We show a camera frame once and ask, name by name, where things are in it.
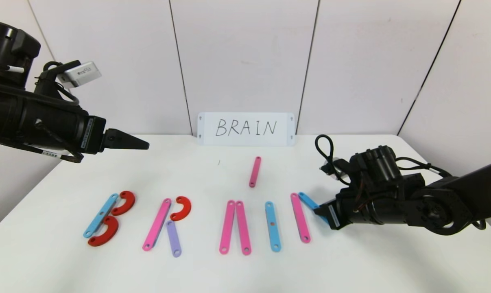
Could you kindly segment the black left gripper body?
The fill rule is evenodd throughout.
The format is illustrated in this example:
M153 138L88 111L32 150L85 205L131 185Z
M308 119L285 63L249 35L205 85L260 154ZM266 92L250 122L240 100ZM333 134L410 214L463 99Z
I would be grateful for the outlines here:
M106 120L91 116L77 101L20 95L17 148L42 155L66 150L71 155L101 149Z

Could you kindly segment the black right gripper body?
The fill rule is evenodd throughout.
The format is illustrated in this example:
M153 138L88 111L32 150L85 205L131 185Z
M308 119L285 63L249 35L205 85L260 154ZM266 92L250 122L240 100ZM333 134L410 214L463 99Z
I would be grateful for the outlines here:
M335 199L322 204L327 206L330 221L329 226L333 230L340 230L350 224L372 224L368 210L355 212L358 204L355 202L356 193L351 189L342 189L335 195Z

